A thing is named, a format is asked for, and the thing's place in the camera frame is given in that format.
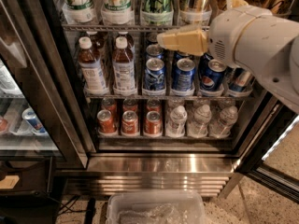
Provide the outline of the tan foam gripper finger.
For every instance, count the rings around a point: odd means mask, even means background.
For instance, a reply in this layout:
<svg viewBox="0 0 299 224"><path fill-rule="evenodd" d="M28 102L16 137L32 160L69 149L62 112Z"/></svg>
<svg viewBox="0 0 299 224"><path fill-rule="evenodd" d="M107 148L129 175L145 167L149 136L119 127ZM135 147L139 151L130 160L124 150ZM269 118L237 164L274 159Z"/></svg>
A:
<svg viewBox="0 0 299 224"><path fill-rule="evenodd" d="M226 6L228 9L244 7L247 5L248 5L248 2L245 0L226 0Z"/></svg>
<svg viewBox="0 0 299 224"><path fill-rule="evenodd" d="M208 33L197 24L182 26L157 35L158 44L164 48L195 56L208 51Z"/></svg>

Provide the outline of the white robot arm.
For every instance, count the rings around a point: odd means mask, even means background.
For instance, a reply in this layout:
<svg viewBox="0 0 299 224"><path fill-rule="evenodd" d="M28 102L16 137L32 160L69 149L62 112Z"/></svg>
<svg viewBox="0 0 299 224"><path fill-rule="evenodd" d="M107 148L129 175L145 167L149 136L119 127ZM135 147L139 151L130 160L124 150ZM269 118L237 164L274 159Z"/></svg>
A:
<svg viewBox="0 0 299 224"><path fill-rule="evenodd" d="M299 113L299 23L245 0L226 0L227 9L205 32L192 24L157 35L164 49L211 56L253 74L267 91Z"/></svg>

